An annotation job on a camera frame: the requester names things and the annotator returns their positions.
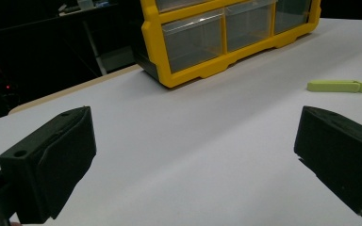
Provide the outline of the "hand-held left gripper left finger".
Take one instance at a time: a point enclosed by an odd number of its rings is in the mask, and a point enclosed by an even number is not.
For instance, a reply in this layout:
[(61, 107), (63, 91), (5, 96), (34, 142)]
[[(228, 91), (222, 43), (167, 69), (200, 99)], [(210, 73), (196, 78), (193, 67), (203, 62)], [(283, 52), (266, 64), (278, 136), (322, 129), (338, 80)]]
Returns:
[(91, 109), (56, 115), (0, 154), (4, 213), (23, 224), (57, 218), (95, 155)]

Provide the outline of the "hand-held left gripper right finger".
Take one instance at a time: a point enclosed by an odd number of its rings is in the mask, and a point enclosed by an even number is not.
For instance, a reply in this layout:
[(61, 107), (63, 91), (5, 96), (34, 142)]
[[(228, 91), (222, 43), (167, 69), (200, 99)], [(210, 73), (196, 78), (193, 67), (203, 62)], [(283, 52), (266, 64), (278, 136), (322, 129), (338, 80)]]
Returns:
[(338, 113), (305, 106), (294, 152), (348, 207), (362, 217), (362, 125)]

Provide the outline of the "light green marker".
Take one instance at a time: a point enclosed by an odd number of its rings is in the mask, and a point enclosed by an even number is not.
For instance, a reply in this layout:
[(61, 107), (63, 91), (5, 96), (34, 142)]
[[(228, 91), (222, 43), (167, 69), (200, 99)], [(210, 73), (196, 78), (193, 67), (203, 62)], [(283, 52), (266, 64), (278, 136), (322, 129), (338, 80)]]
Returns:
[(362, 82), (357, 80), (312, 80), (306, 89), (314, 92), (362, 93)]

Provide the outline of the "yellow drawer organizer cabinet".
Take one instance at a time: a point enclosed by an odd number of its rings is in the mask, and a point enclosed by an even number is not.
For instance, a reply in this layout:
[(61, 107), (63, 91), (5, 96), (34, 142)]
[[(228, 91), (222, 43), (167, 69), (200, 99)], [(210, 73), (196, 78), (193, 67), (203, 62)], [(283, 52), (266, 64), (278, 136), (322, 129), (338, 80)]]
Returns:
[[(228, 52), (224, 9), (227, 6), (247, 1), (249, 0), (210, 0), (195, 6), (159, 12), (155, 0), (140, 0), (142, 19), (137, 22), (137, 30), (141, 34), (142, 41), (134, 43), (134, 56), (138, 64), (160, 84), (168, 88), (173, 88), (198, 77), (207, 78), (222, 72), (237, 61), (261, 51), (288, 45), (301, 36), (312, 32), (320, 20), (321, 0), (311, 0), (308, 18), (305, 24), (275, 34), (275, 6), (277, 2), (277, 0), (275, 0), (272, 7), (270, 36), (252, 45)], [(222, 54), (178, 73), (172, 73), (162, 26), (174, 21), (208, 13), (209, 11), (222, 13)]]

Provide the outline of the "clear plastic drawer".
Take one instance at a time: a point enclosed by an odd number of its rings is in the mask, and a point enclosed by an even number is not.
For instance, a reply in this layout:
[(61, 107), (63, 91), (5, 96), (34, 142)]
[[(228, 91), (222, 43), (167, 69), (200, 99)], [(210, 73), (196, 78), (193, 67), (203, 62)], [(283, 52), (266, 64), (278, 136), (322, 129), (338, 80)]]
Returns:
[(162, 26), (172, 73), (222, 54), (222, 13), (209, 11)]
[(274, 33), (279, 34), (305, 24), (310, 5), (311, 0), (277, 0)]
[(210, 0), (155, 0), (159, 12), (166, 12), (179, 8), (195, 6)]
[(270, 36), (274, 3), (275, 0), (249, 0), (224, 9), (228, 52)]

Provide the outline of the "dark shelf with clutter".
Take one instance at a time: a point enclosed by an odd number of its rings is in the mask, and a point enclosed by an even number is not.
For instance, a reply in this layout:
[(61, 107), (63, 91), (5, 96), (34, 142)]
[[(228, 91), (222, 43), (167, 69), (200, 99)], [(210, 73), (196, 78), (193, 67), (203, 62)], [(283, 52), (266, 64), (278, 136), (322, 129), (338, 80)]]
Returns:
[(117, 2), (114, 0), (76, 0), (76, 4), (63, 4), (58, 9), (59, 16), (70, 15), (78, 12), (93, 10), (97, 8), (107, 8), (116, 6)]

